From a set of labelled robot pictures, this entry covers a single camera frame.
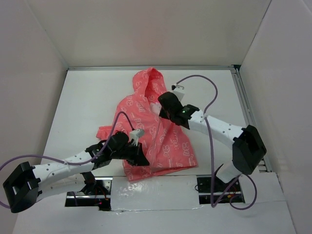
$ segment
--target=metal frame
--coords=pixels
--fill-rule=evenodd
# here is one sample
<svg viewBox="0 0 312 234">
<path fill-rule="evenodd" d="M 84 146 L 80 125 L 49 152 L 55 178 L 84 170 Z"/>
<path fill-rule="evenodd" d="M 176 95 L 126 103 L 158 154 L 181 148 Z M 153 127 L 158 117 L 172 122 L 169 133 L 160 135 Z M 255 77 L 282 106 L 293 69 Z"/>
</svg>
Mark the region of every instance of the metal frame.
<svg viewBox="0 0 312 234">
<path fill-rule="evenodd" d="M 151 66 L 125 66 L 125 67 L 70 67 L 69 71 L 125 71 L 144 70 Z M 152 66 L 158 70 L 230 70 L 235 71 L 233 66 Z"/>
<path fill-rule="evenodd" d="M 95 177 L 95 180 L 102 180 L 103 182 L 103 185 L 105 186 L 105 188 L 111 192 L 111 186 L 112 186 L 112 181 L 113 181 L 113 178 L 112 177 L 107 177 L 107 176 L 97 176 Z M 104 195 L 85 195 L 84 193 L 82 192 L 74 192 L 75 195 L 76 195 L 76 198 L 91 198 L 91 199 L 94 199 L 95 197 L 97 198 L 111 198 L 111 195 L 110 194 L 107 194 L 106 196 Z M 66 196 L 66 199 L 75 199 L 74 196 L 72 195 L 67 195 Z"/>
</svg>

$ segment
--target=white table surface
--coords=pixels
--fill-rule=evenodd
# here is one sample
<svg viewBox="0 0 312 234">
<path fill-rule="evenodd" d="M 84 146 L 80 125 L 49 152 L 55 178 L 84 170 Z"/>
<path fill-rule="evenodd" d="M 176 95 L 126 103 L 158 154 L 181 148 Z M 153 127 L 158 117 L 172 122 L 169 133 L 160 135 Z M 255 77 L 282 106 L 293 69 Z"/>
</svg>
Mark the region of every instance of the white table surface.
<svg viewBox="0 0 312 234">
<path fill-rule="evenodd" d="M 69 71 L 59 100 L 51 132 L 44 154 L 56 158 L 66 158 L 94 144 L 99 126 L 113 122 L 116 105 L 133 92 L 131 80 L 137 71 Z M 201 74 L 210 77 L 219 88 L 219 97 L 209 114 L 232 124 L 245 126 L 243 113 L 236 94 L 230 71 L 161 71 L 167 87 L 179 79 Z M 213 87 L 205 80 L 195 78 L 185 81 L 185 104 L 193 104 L 203 109 L 214 96 Z M 186 131 L 194 147 L 199 167 L 183 170 L 174 175 L 210 174 L 210 148 L 208 137 Z M 229 160 L 232 152 L 214 141 L 216 166 Z M 109 166 L 94 171 L 97 176 L 124 176 L 121 161 L 113 160 Z M 170 186 L 170 178 L 164 180 L 165 189 Z M 14 234 L 136 234 L 138 232 L 158 233 L 210 233 L 210 234 L 294 234 L 292 220 L 275 174 L 255 172 L 253 178 L 261 192 L 257 203 L 247 211 L 237 211 L 229 204 L 219 204 L 216 208 L 201 205 L 197 209 L 185 206 L 176 210 L 159 209 L 153 193 L 139 194 L 151 211 L 111 211 L 101 212 L 97 207 L 64 207 L 66 194 L 44 199 L 32 208 L 20 213 Z M 146 186 L 157 183 L 157 177 L 143 180 Z M 253 190 L 249 182 L 241 179 L 244 197 L 251 200 Z M 179 186 L 173 189 L 179 199 Z M 193 186 L 183 188 L 193 194 Z M 193 196 L 184 196 L 185 202 L 194 202 Z"/>
</svg>

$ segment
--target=white enclosure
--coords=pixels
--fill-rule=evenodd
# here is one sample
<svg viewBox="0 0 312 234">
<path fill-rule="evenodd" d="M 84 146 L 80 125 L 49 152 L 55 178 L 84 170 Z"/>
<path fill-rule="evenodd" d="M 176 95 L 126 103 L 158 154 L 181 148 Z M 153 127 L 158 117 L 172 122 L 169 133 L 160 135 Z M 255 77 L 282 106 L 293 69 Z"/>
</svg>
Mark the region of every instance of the white enclosure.
<svg viewBox="0 0 312 234">
<path fill-rule="evenodd" d="M 4 0 L 0 3 L 0 30 L 0 164 L 22 154 L 43 154 L 44 149 L 58 158 L 77 153 L 97 140 L 96 127 L 111 124 L 121 96 L 116 96 L 112 103 L 103 101 L 111 104 L 108 113 L 98 111 L 99 115 L 106 115 L 105 119 L 97 115 L 90 119 L 86 113 L 95 111 L 93 101 L 104 99 L 105 94 L 82 94 L 84 88 L 95 85 L 91 79 L 101 80 L 103 74 L 95 70 L 70 70 L 63 86 L 68 68 L 135 66 L 121 69 L 135 72 L 142 65 L 178 65 L 194 71 L 192 66 L 226 65 L 230 69 L 222 71 L 224 74 L 197 69 L 219 78 L 216 82 L 220 82 L 223 91 L 228 89 L 234 102 L 230 105 L 228 99 L 220 96 L 211 111 L 227 122 L 237 125 L 249 122 L 257 126 L 285 195 L 281 194 L 274 173 L 256 172 L 253 176 L 261 192 L 258 203 L 245 213 L 222 205 L 218 209 L 204 207 L 132 215 L 116 212 L 105 217 L 83 218 L 85 227 L 95 226 L 93 233 L 105 231 L 99 224 L 104 219 L 112 222 L 108 225 L 108 230 L 113 230 L 110 233 L 122 233 L 138 225 L 136 222 L 144 217 L 151 228 L 146 231 L 150 233 L 241 231 L 247 234 L 272 230 L 294 233 L 290 215 L 298 234 L 310 233 L 312 0 Z M 233 64 L 242 65 L 240 73 L 236 73 Z M 162 73 L 166 77 L 182 78 L 187 69 L 182 70 L 181 74 L 168 69 Z M 242 81 L 239 87 L 233 80 L 223 83 L 222 79 L 229 73 Z M 106 85 L 130 92 L 125 76 L 122 77 L 122 86 L 117 83 L 120 77 L 114 76 Z M 166 80 L 166 84 L 169 87 L 171 81 Z M 191 90 L 194 96 L 185 96 L 185 101 L 201 108 L 204 105 L 201 94 L 209 99 L 213 92 L 209 85 L 201 86 L 201 92 L 193 87 Z M 240 107 L 243 107 L 241 112 L 236 112 Z M 52 120 L 54 126 L 46 145 Z M 79 132 L 76 126 L 84 127 Z M 197 133 L 188 135 L 200 155 L 200 165 L 175 175 L 209 174 L 209 158 L 201 157 L 209 150 L 203 147 L 205 139 L 198 138 Z M 220 165 L 229 159 L 231 152 L 214 143 L 222 155 L 216 162 Z M 21 162 L 5 167 L 1 182 Z M 112 164 L 111 168 L 96 173 L 123 176 L 121 164 Z M 246 183 L 243 190 L 251 194 L 251 188 Z M 0 199 L 4 198 L 1 189 Z M 48 198 L 47 202 L 50 204 L 39 203 L 33 210 L 21 213 L 15 233 L 32 233 L 34 227 L 40 233 L 89 232 L 81 225 L 81 214 L 92 215 L 96 212 L 94 208 L 65 210 L 63 195 Z M 52 213 L 40 216 L 40 210 Z M 65 219 L 57 213 L 69 216 Z M 2 207 L 0 215 L 1 233 L 11 234 L 17 215 Z M 158 226 L 153 217 L 164 225 Z M 189 217 L 189 222 L 181 221 Z M 227 221 L 218 223 L 210 217 Z M 48 222 L 51 218 L 56 219 L 57 227 Z M 127 224 L 114 225 L 116 218 Z M 261 229 L 263 223 L 268 224 L 265 230 Z"/>
<path fill-rule="evenodd" d="M 28 0 L 70 67 L 241 64 L 270 0 Z"/>
</svg>

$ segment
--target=white connector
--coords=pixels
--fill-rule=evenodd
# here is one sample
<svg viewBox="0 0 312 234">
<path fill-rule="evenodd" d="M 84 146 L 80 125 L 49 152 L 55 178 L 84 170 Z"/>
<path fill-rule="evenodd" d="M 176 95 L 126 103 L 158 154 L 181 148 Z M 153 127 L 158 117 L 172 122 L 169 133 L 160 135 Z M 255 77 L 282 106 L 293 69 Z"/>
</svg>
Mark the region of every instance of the white connector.
<svg viewBox="0 0 312 234">
<path fill-rule="evenodd" d="M 130 132 L 130 141 L 133 140 L 132 144 L 137 146 L 138 145 L 138 140 L 140 137 L 144 135 L 144 130 L 143 129 L 135 129 Z"/>
</svg>

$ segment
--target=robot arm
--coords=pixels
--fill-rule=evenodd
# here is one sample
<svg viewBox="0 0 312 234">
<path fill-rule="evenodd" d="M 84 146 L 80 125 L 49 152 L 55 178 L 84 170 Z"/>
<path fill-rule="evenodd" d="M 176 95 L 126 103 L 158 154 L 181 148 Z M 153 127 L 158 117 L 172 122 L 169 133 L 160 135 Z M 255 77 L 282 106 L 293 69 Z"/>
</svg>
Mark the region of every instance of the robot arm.
<svg viewBox="0 0 312 234">
<path fill-rule="evenodd" d="M 192 105 L 182 106 L 180 101 L 184 96 L 184 87 L 173 85 L 172 88 L 173 92 L 166 92 L 158 98 L 162 106 L 159 116 L 176 125 L 208 135 L 206 117 L 212 137 L 233 151 L 232 160 L 222 165 L 216 176 L 228 183 L 240 174 L 250 175 L 267 152 L 258 130 L 251 125 L 242 128 L 206 116 L 202 110 Z"/>
<path fill-rule="evenodd" d="M 64 159 L 64 164 L 51 162 L 31 166 L 21 163 L 3 183 L 3 187 L 13 213 L 18 213 L 33 206 L 45 197 L 65 192 L 93 192 L 97 186 L 92 170 L 108 165 L 112 159 L 124 159 L 132 166 L 148 166 L 142 144 L 138 139 L 143 136 L 142 129 L 127 134 L 114 134 L 101 154 L 104 141 L 88 147 L 85 151 Z M 88 163 L 70 165 L 70 163 Z"/>
</svg>

